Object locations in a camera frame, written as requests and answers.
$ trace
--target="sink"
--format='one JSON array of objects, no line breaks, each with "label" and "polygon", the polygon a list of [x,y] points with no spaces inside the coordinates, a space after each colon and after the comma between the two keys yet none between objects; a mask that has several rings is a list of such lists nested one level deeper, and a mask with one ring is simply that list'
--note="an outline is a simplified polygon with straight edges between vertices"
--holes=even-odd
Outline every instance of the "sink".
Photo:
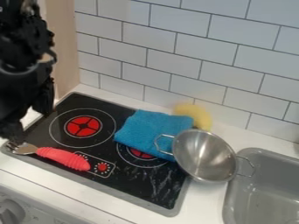
[{"label": "sink", "polygon": [[268,150],[237,154],[237,176],[227,187],[225,224],[299,224],[299,160]]}]

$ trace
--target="yellow sponge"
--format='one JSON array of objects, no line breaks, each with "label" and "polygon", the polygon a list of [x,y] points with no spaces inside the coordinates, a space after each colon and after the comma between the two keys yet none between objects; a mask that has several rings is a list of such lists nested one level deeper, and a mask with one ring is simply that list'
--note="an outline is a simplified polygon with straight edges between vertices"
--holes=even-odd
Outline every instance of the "yellow sponge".
[{"label": "yellow sponge", "polygon": [[190,116],[194,119],[194,126],[201,130],[211,130],[211,115],[203,107],[191,104],[178,104],[174,108],[173,113],[178,116]]}]

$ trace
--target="toy stove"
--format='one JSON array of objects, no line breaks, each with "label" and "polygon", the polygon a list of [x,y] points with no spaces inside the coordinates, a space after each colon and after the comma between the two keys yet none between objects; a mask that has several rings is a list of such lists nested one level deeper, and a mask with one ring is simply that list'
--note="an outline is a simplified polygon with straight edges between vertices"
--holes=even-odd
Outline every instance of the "toy stove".
[{"label": "toy stove", "polygon": [[28,143],[81,155],[91,165],[90,171],[74,171],[41,157],[5,153],[162,215],[174,216],[188,182],[178,165],[113,140],[114,133],[134,113],[131,108],[70,94],[55,112],[26,131]]}]

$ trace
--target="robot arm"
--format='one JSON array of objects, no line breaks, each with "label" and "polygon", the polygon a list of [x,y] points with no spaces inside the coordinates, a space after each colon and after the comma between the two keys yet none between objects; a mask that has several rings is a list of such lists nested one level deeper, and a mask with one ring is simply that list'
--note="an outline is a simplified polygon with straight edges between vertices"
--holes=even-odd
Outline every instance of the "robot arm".
[{"label": "robot arm", "polygon": [[[0,137],[16,144],[24,141],[20,119],[29,107],[52,112],[53,36],[36,0],[0,0]],[[52,59],[40,62],[45,53]]]}]

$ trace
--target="white countertop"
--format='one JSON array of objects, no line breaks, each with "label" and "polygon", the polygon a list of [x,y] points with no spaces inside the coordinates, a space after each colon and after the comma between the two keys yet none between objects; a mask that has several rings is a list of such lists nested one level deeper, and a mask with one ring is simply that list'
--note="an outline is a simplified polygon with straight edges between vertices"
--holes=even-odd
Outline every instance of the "white countertop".
[{"label": "white countertop", "polygon": [[[93,87],[79,85],[73,91],[131,108],[170,113],[168,108],[162,108]],[[38,113],[30,110],[26,118],[23,119],[23,123],[28,125],[37,118]],[[264,136],[218,122],[213,124],[212,132],[224,138],[235,151],[248,147],[257,147],[294,158],[299,157],[298,144],[271,136]],[[90,223],[223,224],[222,205],[226,193],[226,184],[203,185],[192,181],[179,215],[167,218],[36,166],[8,157],[3,153],[0,153],[0,169],[23,178],[1,175],[0,173],[0,181],[9,188],[26,193],[58,209],[64,209],[70,214],[85,217]]]}]

